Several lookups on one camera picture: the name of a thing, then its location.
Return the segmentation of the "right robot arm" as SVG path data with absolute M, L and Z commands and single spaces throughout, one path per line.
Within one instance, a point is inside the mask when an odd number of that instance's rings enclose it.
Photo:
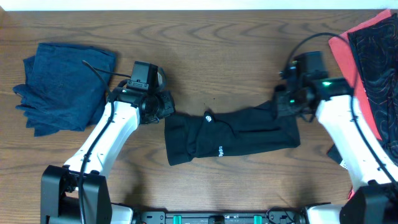
M 274 93 L 277 118 L 310 115 L 327 130 L 348 170 L 345 205 L 309 205 L 296 223 L 397 223 L 397 166 L 373 135 L 345 78 L 329 78 L 321 52 L 295 56 Z

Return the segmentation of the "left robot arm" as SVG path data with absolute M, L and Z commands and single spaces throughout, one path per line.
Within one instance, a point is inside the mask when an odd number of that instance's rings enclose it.
M 41 178 L 41 223 L 135 223 L 134 210 L 112 203 L 107 178 L 129 136 L 175 111 L 162 68 L 136 61 L 132 74 L 108 90 L 103 115 L 81 148 Z

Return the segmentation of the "black t-shirt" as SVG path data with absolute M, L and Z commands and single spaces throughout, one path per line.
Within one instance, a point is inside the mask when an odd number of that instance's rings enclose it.
M 271 101 L 231 113 L 177 113 L 165 119 L 164 134 L 171 166 L 194 158 L 243 156 L 300 145 L 295 116 L 278 118 Z

